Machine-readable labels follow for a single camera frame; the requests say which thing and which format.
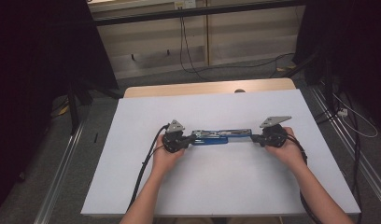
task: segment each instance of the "person's left hand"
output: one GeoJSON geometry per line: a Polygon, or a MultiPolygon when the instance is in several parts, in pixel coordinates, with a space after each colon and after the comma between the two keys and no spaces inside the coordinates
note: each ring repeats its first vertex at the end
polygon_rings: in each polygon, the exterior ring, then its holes
{"type": "Polygon", "coordinates": [[[153,154],[152,173],[155,175],[165,175],[173,169],[178,158],[184,155],[185,152],[185,149],[183,148],[175,153],[166,151],[162,143],[162,138],[163,135],[159,135],[155,147],[157,150],[153,154]]]}

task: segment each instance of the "white table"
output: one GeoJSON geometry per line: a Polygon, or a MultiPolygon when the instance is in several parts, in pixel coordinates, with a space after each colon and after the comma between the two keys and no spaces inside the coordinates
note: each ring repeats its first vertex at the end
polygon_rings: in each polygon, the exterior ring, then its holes
{"type": "MultiPolygon", "coordinates": [[[[122,216],[156,132],[172,119],[192,130],[252,129],[270,116],[292,116],[308,164],[348,214],[360,210],[299,90],[121,99],[81,214],[122,216]]],[[[140,188],[149,173],[148,165],[140,188]]],[[[249,142],[190,147],[167,175],[156,216],[233,217],[303,214],[292,173],[249,142]]]]}

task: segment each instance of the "person's left arm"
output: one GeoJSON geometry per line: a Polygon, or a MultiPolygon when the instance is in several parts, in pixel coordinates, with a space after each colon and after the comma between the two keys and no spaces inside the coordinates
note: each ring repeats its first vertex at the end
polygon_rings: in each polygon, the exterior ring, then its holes
{"type": "Polygon", "coordinates": [[[158,149],[153,154],[153,166],[149,178],[120,224],[152,223],[162,180],[174,167],[177,159],[184,154],[184,149],[176,153],[164,150],[164,147],[162,147],[162,135],[157,139],[155,148],[158,149]]]}

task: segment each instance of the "hand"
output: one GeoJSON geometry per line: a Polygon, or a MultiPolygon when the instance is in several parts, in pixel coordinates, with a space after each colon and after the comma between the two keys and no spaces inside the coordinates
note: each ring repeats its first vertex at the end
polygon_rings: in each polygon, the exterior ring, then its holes
{"type": "Polygon", "coordinates": [[[173,169],[176,161],[184,155],[185,149],[180,149],[178,152],[171,153],[164,149],[162,143],[163,135],[159,135],[156,141],[156,151],[153,154],[152,173],[156,175],[165,175],[173,169]]]}
{"type": "MultiPolygon", "coordinates": [[[[293,130],[289,127],[283,127],[283,129],[290,135],[295,136],[293,130]]],[[[295,143],[288,140],[282,147],[265,147],[268,152],[275,155],[279,160],[286,164],[289,168],[293,168],[294,165],[304,164],[301,150],[295,143]]]]}

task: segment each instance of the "white cable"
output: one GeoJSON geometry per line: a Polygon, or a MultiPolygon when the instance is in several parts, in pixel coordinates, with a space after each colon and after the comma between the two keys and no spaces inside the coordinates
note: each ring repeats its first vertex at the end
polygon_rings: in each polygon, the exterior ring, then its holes
{"type": "Polygon", "coordinates": [[[374,131],[375,131],[375,134],[374,135],[368,135],[368,134],[365,134],[365,133],[360,133],[359,131],[357,131],[356,129],[354,129],[353,127],[351,127],[351,125],[349,125],[345,119],[342,117],[342,121],[351,129],[353,130],[354,132],[356,133],[359,133],[360,135],[364,136],[364,137],[369,137],[369,138],[373,138],[373,137],[376,137],[379,132],[377,131],[377,129],[373,126],[373,124],[371,122],[369,122],[365,117],[363,117],[361,114],[357,113],[356,111],[354,111],[353,109],[350,108],[350,106],[346,105],[345,103],[343,103],[343,101],[337,97],[335,94],[333,94],[333,96],[340,102],[342,103],[345,107],[347,107],[347,109],[351,110],[352,112],[354,112],[356,115],[360,116],[360,118],[364,119],[369,125],[371,125],[371,127],[374,128],[374,131]]]}

